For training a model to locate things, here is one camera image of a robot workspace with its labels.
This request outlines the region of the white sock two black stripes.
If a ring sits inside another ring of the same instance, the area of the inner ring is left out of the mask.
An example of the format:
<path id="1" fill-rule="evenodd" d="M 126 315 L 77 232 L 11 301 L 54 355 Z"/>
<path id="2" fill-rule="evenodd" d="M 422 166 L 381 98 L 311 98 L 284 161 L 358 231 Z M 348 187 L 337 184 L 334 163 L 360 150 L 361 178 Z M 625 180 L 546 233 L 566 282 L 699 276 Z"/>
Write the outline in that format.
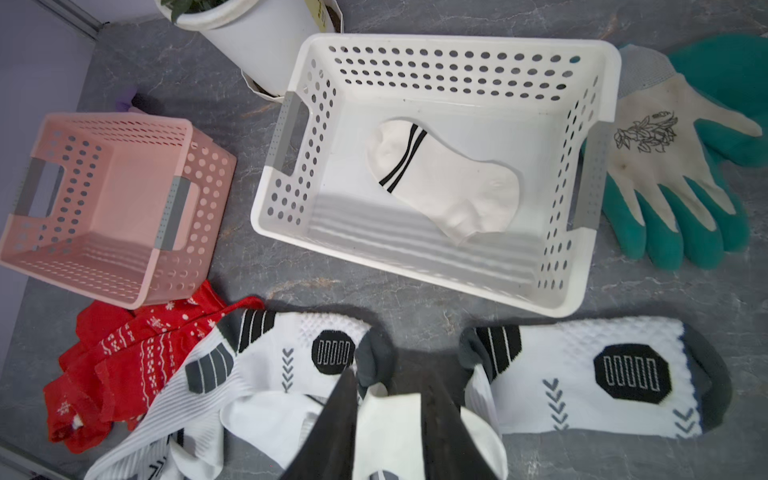
<path id="1" fill-rule="evenodd" d="M 408 120 L 378 126 L 368 141 L 367 163 L 380 187 L 457 245 L 506 230 L 519 208 L 513 170 L 466 158 Z"/>

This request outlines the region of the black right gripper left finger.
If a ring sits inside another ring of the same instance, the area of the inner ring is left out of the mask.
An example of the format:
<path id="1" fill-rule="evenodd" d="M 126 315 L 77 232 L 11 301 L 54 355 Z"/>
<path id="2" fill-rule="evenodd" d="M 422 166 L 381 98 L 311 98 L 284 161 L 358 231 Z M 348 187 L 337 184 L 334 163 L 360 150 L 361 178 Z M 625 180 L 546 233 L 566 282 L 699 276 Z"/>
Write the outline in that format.
<path id="1" fill-rule="evenodd" d="M 357 412 L 357 381 L 348 368 L 281 479 L 351 479 Z"/>

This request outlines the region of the white sport sock grey toe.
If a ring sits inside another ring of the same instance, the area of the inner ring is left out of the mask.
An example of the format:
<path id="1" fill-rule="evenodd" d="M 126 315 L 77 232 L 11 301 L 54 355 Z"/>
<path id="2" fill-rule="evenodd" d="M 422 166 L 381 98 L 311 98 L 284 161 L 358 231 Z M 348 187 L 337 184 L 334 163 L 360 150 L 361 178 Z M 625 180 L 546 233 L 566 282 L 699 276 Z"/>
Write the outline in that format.
<path id="1" fill-rule="evenodd" d="M 139 426 L 89 479 L 215 479 L 231 432 L 287 467 L 345 370 L 355 401 L 387 381 L 394 348 L 382 331 L 335 313 L 238 309 L 201 340 Z"/>

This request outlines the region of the white sport sock grey heel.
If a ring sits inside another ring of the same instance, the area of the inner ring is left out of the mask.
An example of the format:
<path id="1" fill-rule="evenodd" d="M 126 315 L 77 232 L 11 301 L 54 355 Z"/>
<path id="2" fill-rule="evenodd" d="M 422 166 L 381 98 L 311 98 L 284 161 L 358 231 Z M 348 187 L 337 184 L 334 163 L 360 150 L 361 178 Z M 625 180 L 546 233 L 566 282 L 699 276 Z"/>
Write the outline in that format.
<path id="1" fill-rule="evenodd" d="M 688 324 L 635 316 L 465 329 L 465 404 L 497 433 L 591 430 L 691 439 L 722 424 L 724 360 Z"/>

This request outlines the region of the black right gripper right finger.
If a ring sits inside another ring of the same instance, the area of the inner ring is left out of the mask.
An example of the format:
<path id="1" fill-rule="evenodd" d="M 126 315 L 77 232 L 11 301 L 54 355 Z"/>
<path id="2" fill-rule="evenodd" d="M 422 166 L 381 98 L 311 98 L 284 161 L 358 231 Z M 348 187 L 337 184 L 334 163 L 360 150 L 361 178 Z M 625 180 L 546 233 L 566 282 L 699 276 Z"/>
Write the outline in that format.
<path id="1" fill-rule="evenodd" d="M 496 479 L 440 378 L 423 375 L 421 437 L 426 479 Z"/>

